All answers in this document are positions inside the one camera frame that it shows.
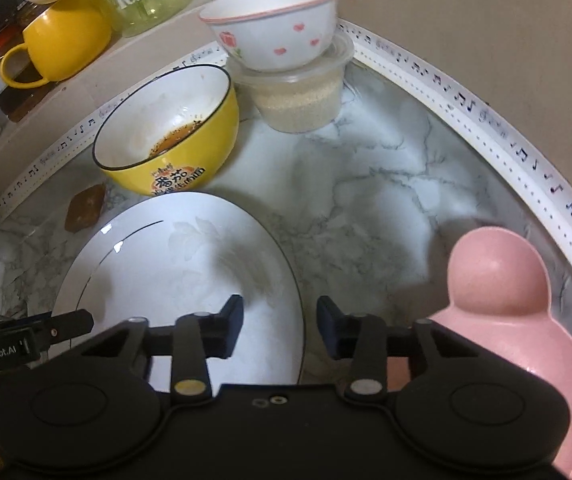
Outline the white oval deep plate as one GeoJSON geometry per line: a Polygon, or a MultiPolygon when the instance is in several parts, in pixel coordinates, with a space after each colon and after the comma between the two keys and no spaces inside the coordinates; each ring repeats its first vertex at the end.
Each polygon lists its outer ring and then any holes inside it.
{"type": "Polygon", "coordinates": [[[107,221],[65,275],[54,314],[85,309],[100,334],[129,318],[157,327],[215,313],[233,295],[243,329],[231,358],[209,360],[212,386],[299,382],[304,318],[291,267],[258,220],[213,195],[149,198],[107,221]]]}

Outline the pink bear-shaped plate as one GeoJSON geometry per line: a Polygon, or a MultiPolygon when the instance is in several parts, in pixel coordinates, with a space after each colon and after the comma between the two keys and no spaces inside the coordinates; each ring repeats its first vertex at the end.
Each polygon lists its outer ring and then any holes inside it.
{"type": "Polygon", "coordinates": [[[446,281],[449,304],[432,321],[546,380],[564,396],[570,426],[554,464],[572,479],[572,337],[553,318],[542,257],[515,232],[483,226],[457,240],[446,281]]]}

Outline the small brown square block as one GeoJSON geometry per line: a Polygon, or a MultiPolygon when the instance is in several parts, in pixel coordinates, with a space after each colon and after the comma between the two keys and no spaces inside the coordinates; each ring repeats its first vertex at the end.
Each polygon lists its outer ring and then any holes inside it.
{"type": "Polygon", "coordinates": [[[104,196],[106,185],[103,183],[77,193],[69,203],[64,222],[65,231],[76,233],[95,226],[101,214],[104,196]]]}

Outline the yellow ceramic bowl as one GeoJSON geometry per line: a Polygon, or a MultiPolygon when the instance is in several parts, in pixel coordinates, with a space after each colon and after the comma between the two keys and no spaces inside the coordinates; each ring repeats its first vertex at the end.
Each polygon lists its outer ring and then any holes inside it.
{"type": "Polygon", "coordinates": [[[189,191],[212,180],[233,151],[239,106],[221,66],[197,64],[136,89],[101,124],[95,164],[141,195],[189,191]]]}

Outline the clear plastic container with grains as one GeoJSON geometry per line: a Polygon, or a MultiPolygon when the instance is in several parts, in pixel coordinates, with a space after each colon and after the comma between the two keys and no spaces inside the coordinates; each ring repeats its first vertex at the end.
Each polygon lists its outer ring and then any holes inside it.
{"type": "Polygon", "coordinates": [[[270,127],[284,133],[305,133],[338,116],[344,72],[353,54],[353,41],[338,30],[319,58],[296,70],[260,73],[232,58],[225,68],[270,127]]]}

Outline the yellow mug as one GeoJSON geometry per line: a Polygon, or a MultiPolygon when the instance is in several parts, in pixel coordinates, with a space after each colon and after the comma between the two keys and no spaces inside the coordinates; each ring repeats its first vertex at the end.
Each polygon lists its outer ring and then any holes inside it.
{"type": "Polygon", "coordinates": [[[36,16],[23,29],[22,44],[11,48],[0,60],[0,78],[17,89],[35,89],[80,73],[107,49],[112,27],[92,0],[59,0],[36,16]],[[39,78],[20,82],[10,77],[13,55],[25,51],[39,78]]]}

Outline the white bowl with pink flowers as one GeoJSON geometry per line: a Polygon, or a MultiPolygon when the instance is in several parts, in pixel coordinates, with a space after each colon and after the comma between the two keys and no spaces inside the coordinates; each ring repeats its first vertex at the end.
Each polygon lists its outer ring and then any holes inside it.
{"type": "Polygon", "coordinates": [[[277,73],[326,51],[339,0],[215,0],[199,13],[228,56],[248,70],[277,73]]]}

